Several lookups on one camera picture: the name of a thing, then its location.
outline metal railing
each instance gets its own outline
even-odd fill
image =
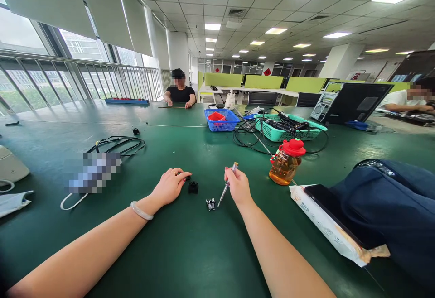
[[[0,50],[3,115],[84,99],[156,101],[169,85],[169,70]]]

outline person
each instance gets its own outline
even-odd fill
[[[380,108],[393,112],[419,111],[435,115],[433,106],[426,103],[435,96],[435,77],[425,77],[411,83],[411,88],[387,94]]]
[[[178,197],[188,175],[191,173],[180,168],[169,169],[153,192],[136,206],[148,216],[154,215]],[[224,179],[229,179],[231,196],[245,222],[272,297],[335,297],[255,204],[246,175],[226,167]],[[9,297],[84,297],[147,222],[127,207],[49,257],[10,288]]]
[[[180,69],[172,71],[172,78],[174,79],[175,86],[170,86],[166,89],[163,95],[164,101],[172,106],[173,102],[186,102],[185,109],[190,108],[196,102],[195,91],[191,87],[184,85],[186,77],[184,72]]]

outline ceiling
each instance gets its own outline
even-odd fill
[[[371,0],[145,0],[169,31],[185,32],[189,49],[200,58],[300,62],[303,54],[314,53],[312,62],[324,60],[333,46],[365,44],[365,50],[387,48],[385,53],[363,53],[366,59],[398,57],[397,52],[427,50],[435,42],[435,0],[405,0],[397,4]],[[243,19],[228,17],[231,8],[245,10]],[[311,21],[317,15],[327,16]],[[237,29],[227,21],[242,22]],[[219,31],[204,29],[204,23],[222,24]],[[265,34],[271,27],[286,28],[279,35]],[[323,36],[352,32],[342,38]],[[217,38],[216,43],[205,38]],[[265,41],[261,46],[250,45]],[[294,48],[310,43],[307,48]],[[206,48],[215,48],[213,57]]]

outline computer tower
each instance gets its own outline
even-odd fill
[[[343,83],[335,92],[324,92],[311,113],[314,118],[323,123],[344,124],[348,121],[365,122],[381,103],[393,85],[372,83]]]

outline smartphone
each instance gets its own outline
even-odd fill
[[[370,250],[385,244],[384,236],[349,219],[341,209],[339,198],[323,185],[305,187],[310,196],[358,245]]]

